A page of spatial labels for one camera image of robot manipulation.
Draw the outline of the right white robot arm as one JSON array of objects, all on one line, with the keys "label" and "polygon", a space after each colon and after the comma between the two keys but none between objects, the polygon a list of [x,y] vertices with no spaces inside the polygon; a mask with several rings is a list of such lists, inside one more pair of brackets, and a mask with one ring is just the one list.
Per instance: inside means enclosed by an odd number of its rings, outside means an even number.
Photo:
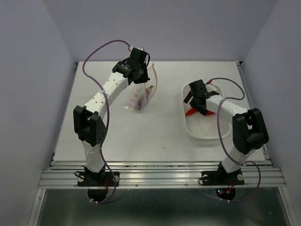
[{"label": "right white robot arm", "polygon": [[[238,171],[255,150],[268,143],[269,135],[259,109],[246,109],[229,101],[230,99],[243,100],[245,98],[245,93],[238,83],[227,79],[241,90],[241,98],[222,97],[216,91],[207,90],[206,86],[213,80],[217,80],[217,78],[213,78],[207,83],[204,83],[203,80],[190,83],[190,91],[183,102],[189,104],[191,109],[203,116],[216,115],[218,136],[226,154],[226,158],[221,162],[222,169],[216,172],[216,178],[220,183],[226,184],[233,179],[233,172]],[[222,140],[220,117],[232,125],[233,148],[230,152],[226,150]]]}]

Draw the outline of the green toy leaf vegetable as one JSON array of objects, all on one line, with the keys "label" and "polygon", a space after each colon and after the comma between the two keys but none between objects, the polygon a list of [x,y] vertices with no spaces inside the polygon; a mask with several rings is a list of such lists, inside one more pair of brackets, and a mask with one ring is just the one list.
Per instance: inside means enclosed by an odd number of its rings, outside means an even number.
[{"label": "green toy leaf vegetable", "polygon": [[141,86],[140,91],[138,93],[138,101],[145,102],[146,101],[146,87]]}]

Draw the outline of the orange toy carrot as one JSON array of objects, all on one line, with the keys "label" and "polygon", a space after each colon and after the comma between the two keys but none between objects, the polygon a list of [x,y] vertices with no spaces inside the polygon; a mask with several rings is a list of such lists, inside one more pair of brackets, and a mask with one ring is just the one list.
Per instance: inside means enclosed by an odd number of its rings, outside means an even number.
[{"label": "orange toy carrot", "polygon": [[190,110],[188,110],[186,113],[185,113],[185,116],[190,116],[190,115],[193,115],[197,113],[197,110],[194,109],[194,108],[191,108]]}]

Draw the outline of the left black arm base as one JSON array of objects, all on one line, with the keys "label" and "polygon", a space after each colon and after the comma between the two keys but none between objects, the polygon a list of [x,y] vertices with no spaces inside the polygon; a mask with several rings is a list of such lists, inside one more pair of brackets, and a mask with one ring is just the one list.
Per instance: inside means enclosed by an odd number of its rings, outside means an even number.
[{"label": "left black arm base", "polygon": [[89,201],[94,204],[108,203],[119,186],[120,172],[106,171],[105,167],[99,173],[89,171],[75,171],[74,176],[78,179],[77,186],[87,188]]}]

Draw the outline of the clear zip top bag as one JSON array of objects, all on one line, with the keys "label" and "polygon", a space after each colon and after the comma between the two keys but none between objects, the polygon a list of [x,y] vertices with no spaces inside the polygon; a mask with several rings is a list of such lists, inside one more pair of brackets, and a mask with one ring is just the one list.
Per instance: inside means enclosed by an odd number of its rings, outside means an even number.
[{"label": "clear zip top bag", "polygon": [[147,69],[150,80],[146,83],[130,85],[131,92],[126,97],[122,108],[132,112],[144,111],[153,96],[156,93],[158,86],[158,76],[155,70],[155,62]]}]

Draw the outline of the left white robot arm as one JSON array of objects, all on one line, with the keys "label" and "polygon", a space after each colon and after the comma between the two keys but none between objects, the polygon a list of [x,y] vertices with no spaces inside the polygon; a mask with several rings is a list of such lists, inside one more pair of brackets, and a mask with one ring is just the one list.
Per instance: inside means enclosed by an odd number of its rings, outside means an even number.
[{"label": "left white robot arm", "polygon": [[107,135],[108,123],[103,122],[104,116],[110,116],[110,106],[131,83],[140,84],[149,81],[147,72],[149,53],[144,48],[130,47],[129,50],[130,56],[117,62],[103,85],[82,67],[84,75],[97,83],[99,91],[83,106],[74,108],[73,124],[74,131],[84,148],[85,170],[89,172],[88,180],[95,186],[101,185],[105,176],[102,172],[105,161],[101,155],[101,147]]}]

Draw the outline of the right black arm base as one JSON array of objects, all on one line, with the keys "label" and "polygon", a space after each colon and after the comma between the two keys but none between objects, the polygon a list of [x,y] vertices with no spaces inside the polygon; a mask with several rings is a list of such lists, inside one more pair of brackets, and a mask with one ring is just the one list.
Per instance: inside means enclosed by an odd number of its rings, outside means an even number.
[{"label": "right black arm base", "polygon": [[215,186],[216,195],[220,199],[232,201],[236,196],[235,186],[244,185],[245,181],[241,169],[228,173],[220,162],[217,170],[202,171],[198,184]]}]

